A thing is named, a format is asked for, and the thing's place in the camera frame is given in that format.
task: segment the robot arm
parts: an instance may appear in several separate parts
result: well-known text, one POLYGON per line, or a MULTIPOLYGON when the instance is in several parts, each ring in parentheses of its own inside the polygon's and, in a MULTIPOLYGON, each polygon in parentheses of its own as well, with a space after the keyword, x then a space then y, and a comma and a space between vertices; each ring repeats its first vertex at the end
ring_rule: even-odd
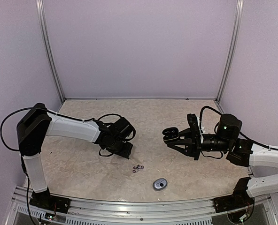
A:
POLYGON ((52 196, 49 193, 41 163, 41 146, 45 136, 63 136, 83 139, 98 144, 112 154, 129 158, 133 145, 127 138, 135 129, 121 117, 114 123, 100 120, 81 120, 58 115, 38 103, 18 123, 17 135, 24 172, 28 175, 33 189, 31 205, 47 210, 67 213, 70 200, 52 196))
MULTIPOLYGON (((189 128, 179 132, 176 127, 163 130, 163 140, 168 147, 180 153, 199 159, 202 151, 228 153, 226 159, 235 165, 271 166, 278 168, 278 147, 269 149, 252 140, 238 138, 242 122, 231 114, 221 115, 216 125, 216 134, 203 134, 194 114, 187 115, 189 128)), ((262 177, 246 177, 238 181, 232 195, 214 199, 216 212, 234 210, 253 204, 253 198, 278 192, 278 174, 262 177)))

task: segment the gray device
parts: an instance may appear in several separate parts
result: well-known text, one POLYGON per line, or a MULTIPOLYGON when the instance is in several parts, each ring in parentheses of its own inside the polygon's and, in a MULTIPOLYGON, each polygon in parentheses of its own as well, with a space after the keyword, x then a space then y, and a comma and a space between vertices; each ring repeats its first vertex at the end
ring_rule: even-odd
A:
POLYGON ((157 179, 153 183, 153 188, 155 191, 161 191, 161 190, 165 189, 166 187, 167 187, 167 180, 165 180, 164 178, 157 179))

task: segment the white wall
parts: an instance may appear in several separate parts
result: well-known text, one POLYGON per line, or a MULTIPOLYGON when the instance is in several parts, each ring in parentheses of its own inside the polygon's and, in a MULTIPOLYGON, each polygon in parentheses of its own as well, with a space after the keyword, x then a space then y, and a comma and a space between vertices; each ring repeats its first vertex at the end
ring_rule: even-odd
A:
POLYGON ((215 98, 236 0, 44 1, 67 98, 215 98))
MULTIPOLYGON (((278 146, 278 1, 247 0, 230 77, 221 101, 243 122, 242 132, 278 146)), ((255 175, 278 173, 254 168, 255 175)), ((272 195, 278 209, 278 194, 272 195)))
MULTIPOLYGON (((10 112, 45 103, 57 110, 60 101, 41 38, 35 1, 0 0, 0 123, 10 112)), ((23 113, 9 119, 4 136, 17 148, 16 125, 23 113)), ((25 179, 19 153, 0 140, 0 224, 16 185, 25 179)))

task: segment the beige table surface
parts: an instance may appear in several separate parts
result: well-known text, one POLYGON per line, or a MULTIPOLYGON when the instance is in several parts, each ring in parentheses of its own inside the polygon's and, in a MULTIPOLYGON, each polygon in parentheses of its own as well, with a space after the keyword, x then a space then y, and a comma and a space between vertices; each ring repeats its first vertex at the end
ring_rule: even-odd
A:
MULTIPOLYGON (((84 119, 118 113, 130 121, 137 134, 131 141, 134 147, 129 160, 116 155, 100 157, 99 146, 83 140, 46 137, 41 154, 51 193, 129 202, 187 200, 232 193, 238 179, 247 176, 246 168, 202 155, 194 161, 168 148, 162 140, 163 129, 188 128, 186 115, 199 115, 204 105, 215 107, 210 100, 66 101, 60 113, 84 119), (133 173, 132 167, 137 164, 145 168, 133 173), (160 192, 152 188, 158 178, 168 181, 167 188, 160 192)), ((108 117, 103 121, 116 119, 108 117)), ((205 110, 206 133, 213 132, 218 120, 218 115, 205 110)))

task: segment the enclosure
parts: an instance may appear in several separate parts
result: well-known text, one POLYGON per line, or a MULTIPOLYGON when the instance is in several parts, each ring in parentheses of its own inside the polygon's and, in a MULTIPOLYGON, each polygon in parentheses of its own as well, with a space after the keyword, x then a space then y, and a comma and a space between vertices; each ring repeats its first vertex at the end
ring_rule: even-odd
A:
MULTIPOLYGON (((187 129, 187 115, 209 105, 235 115, 248 137, 278 146, 278 1, 0 1, 0 124, 39 102, 81 119, 118 113, 136 128, 129 160, 100 157, 84 140, 44 139, 49 190, 71 199, 53 223, 230 224, 213 199, 240 178, 278 169, 193 160, 168 148, 162 131, 187 129), (132 172, 138 164, 144 169, 132 172), (168 182, 160 192, 158 178, 168 182)), ((3 127, 15 149, 24 115, 3 127)), ((206 133, 219 118, 205 111, 206 133)), ((26 190, 19 152, 0 139, 0 224, 31 224, 26 190)), ((254 207, 245 224, 278 224, 278 193, 256 197, 254 207)), ((31 206, 33 218, 45 213, 31 206)))

